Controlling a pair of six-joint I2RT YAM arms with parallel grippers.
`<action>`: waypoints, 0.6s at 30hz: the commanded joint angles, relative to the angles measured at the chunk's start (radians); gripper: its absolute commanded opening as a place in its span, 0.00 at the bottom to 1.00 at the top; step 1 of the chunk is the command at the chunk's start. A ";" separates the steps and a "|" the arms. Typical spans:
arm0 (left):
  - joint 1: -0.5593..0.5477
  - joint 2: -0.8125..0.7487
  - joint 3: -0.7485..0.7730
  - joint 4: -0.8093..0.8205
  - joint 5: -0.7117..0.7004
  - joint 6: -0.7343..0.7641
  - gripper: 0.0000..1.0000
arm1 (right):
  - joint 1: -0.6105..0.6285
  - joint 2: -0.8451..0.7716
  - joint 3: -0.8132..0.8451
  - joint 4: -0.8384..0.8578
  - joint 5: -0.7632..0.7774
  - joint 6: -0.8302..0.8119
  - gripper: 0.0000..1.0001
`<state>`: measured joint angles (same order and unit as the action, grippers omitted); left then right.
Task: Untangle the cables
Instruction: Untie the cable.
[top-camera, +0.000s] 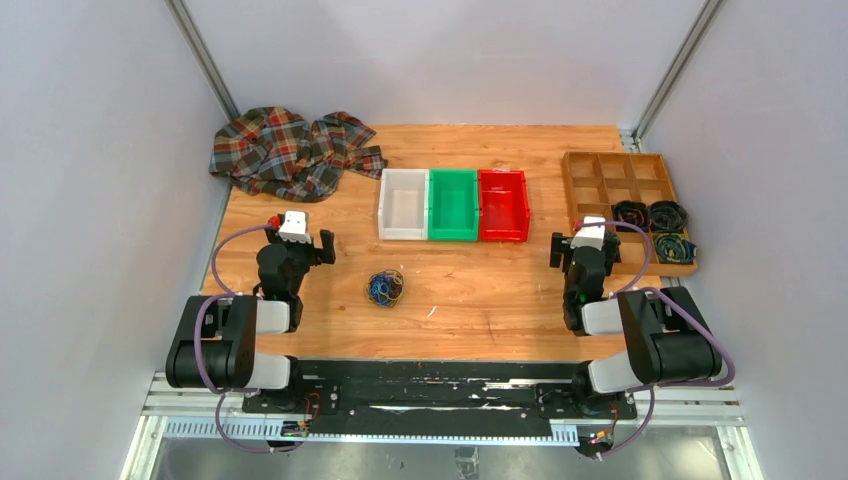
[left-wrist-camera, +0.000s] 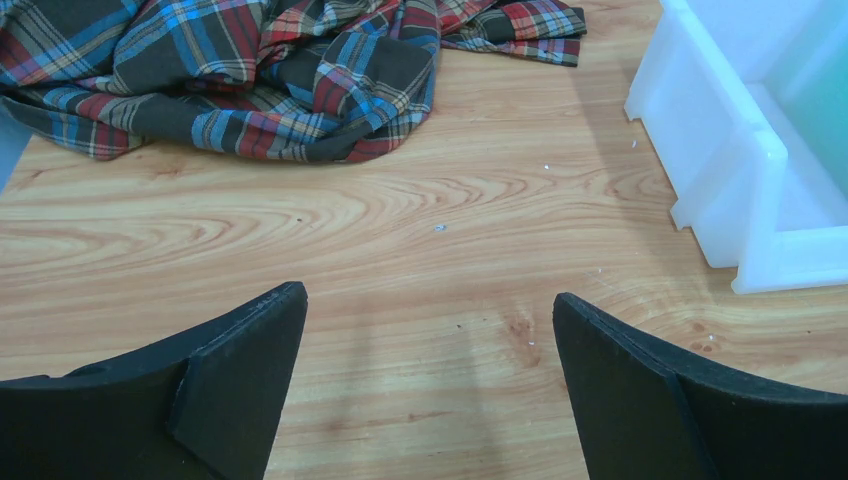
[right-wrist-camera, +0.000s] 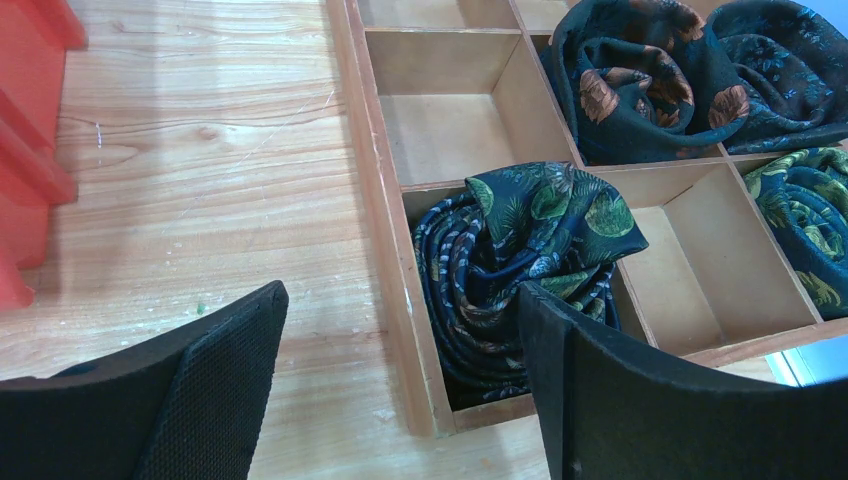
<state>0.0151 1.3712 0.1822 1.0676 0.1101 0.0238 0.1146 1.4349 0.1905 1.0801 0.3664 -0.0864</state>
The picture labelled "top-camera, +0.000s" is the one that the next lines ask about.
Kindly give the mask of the cable ball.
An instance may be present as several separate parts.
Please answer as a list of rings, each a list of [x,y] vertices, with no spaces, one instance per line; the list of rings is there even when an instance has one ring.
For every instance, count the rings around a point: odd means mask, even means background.
[[[404,277],[399,270],[389,269],[373,274],[366,286],[366,297],[375,305],[394,308],[404,292]]]

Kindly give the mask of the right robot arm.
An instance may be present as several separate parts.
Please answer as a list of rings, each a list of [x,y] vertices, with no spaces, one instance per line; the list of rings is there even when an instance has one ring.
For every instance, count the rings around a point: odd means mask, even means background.
[[[615,257],[605,233],[551,236],[549,262],[564,274],[563,320],[578,336],[620,334],[623,351],[580,363],[565,393],[587,417],[613,410],[640,387],[708,381],[724,360],[684,287],[606,295]]]

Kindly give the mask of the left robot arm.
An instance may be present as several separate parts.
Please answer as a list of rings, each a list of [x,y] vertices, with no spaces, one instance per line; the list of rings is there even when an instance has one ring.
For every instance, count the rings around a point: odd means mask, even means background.
[[[257,338],[297,331],[304,309],[300,288],[312,268],[335,263],[335,235],[321,231],[316,245],[270,223],[259,229],[269,242],[256,257],[256,292],[223,288],[217,295],[189,297],[167,354],[166,379],[173,388],[255,393],[293,413],[309,397],[298,361],[258,352]]]

